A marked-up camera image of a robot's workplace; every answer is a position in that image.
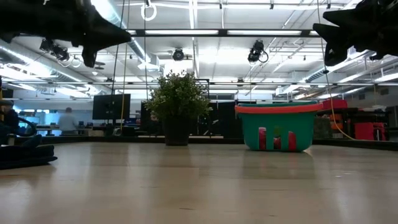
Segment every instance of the beige floor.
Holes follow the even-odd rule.
[[[1,224],[397,223],[398,152],[79,143],[0,171]]]

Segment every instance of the plastic basket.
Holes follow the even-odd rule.
[[[265,128],[265,150],[301,152],[312,144],[314,116],[322,108],[322,104],[312,101],[269,105],[239,104],[235,106],[235,111],[242,119],[244,142],[250,149],[260,150],[259,130]],[[295,134],[294,149],[289,149],[289,132]],[[274,149],[276,136],[280,138],[280,149]]]

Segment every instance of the computer monitor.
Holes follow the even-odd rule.
[[[123,119],[130,117],[130,94],[124,95]],[[121,119],[123,95],[94,96],[93,119]]]

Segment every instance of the potted plant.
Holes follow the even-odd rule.
[[[159,88],[151,91],[146,108],[162,122],[166,145],[186,146],[190,124],[210,110],[206,87],[195,81],[193,73],[171,72],[158,81]]]

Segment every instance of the plant pot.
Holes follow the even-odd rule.
[[[180,116],[163,119],[166,146],[187,146],[190,134],[190,119]]]

